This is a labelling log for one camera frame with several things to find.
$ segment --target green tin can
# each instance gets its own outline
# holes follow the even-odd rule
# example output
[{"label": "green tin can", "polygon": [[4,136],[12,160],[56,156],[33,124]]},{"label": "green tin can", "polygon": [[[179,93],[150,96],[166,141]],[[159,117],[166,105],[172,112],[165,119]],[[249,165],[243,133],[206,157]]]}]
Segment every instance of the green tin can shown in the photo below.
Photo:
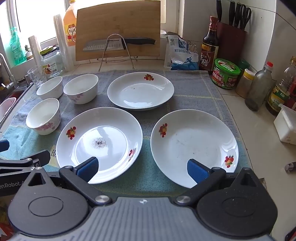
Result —
[{"label": "green tin can", "polygon": [[218,58],[212,74],[212,81],[223,89],[230,90],[235,86],[240,69],[234,63]]}]

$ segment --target dark red knife block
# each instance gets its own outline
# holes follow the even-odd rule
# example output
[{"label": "dark red knife block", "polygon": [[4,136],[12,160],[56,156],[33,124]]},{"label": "dark red knife block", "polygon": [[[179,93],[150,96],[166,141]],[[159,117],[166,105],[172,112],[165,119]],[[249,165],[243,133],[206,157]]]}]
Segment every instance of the dark red knife block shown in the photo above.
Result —
[{"label": "dark red knife block", "polygon": [[244,47],[246,33],[246,31],[240,28],[218,22],[219,50],[217,58],[223,58],[238,64]]}]

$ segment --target tiled countertop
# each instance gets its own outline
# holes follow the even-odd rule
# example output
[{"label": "tiled countertop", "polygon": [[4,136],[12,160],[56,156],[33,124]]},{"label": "tiled countertop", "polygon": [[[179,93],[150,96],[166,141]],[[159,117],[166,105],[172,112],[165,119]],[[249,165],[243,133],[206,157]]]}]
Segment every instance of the tiled countertop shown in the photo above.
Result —
[{"label": "tiled countertop", "polygon": [[[99,66],[99,62],[82,64],[68,74],[95,73]],[[135,69],[164,69],[162,60],[138,60],[134,61],[134,66]],[[103,63],[101,71],[131,68],[129,61]],[[278,241],[284,240],[285,235],[296,226],[296,175],[287,174],[284,170],[285,164],[296,161],[296,146],[280,142],[273,125],[275,117],[265,106],[257,113],[253,112],[234,90],[217,88],[238,127],[255,174],[265,178],[267,190],[278,208],[272,236]]]}]

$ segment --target red bottle cap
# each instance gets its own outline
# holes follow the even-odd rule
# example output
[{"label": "red bottle cap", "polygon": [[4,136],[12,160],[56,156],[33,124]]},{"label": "red bottle cap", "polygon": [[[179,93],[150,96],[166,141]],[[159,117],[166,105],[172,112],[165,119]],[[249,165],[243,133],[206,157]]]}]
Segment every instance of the red bottle cap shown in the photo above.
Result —
[{"label": "red bottle cap", "polygon": [[269,61],[267,61],[266,65],[269,66],[269,67],[271,67],[271,68],[274,66],[273,63],[271,63]]}]

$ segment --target orange liquid bottle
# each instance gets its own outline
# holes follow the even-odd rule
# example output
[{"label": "orange liquid bottle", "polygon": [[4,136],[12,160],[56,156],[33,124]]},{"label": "orange liquid bottle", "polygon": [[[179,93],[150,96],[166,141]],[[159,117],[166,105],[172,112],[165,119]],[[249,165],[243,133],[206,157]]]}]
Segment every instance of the orange liquid bottle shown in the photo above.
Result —
[{"label": "orange liquid bottle", "polygon": [[75,42],[72,40],[72,32],[73,39],[76,39],[76,19],[77,19],[77,8],[75,5],[75,0],[70,1],[70,6],[66,10],[64,16],[64,31],[66,34],[66,39],[68,46],[75,46]]}]

